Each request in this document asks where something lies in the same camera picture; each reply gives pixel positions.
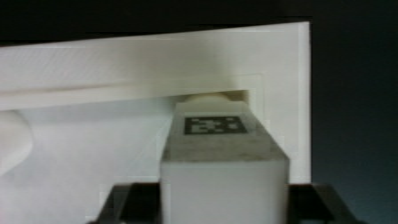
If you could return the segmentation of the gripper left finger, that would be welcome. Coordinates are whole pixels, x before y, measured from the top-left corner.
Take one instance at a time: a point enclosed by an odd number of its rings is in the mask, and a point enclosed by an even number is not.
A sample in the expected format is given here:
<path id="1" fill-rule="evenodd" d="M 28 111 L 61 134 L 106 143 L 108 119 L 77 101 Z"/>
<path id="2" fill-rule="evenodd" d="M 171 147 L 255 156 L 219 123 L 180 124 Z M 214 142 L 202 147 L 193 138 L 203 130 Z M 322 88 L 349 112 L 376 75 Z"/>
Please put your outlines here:
<path id="1" fill-rule="evenodd" d="M 86 224 L 161 224 L 159 184 L 115 185 L 97 218 Z"/>

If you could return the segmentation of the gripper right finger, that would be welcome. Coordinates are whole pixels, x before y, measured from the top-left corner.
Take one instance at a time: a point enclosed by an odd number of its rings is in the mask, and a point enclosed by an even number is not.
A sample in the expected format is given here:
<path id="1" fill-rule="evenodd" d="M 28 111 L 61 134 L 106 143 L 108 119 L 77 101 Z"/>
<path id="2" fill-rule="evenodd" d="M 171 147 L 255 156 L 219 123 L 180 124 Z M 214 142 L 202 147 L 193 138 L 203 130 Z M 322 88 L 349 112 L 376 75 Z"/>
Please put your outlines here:
<path id="1" fill-rule="evenodd" d="M 285 224 L 354 224 L 354 216 L 328 184 L 291 184 Z"/>

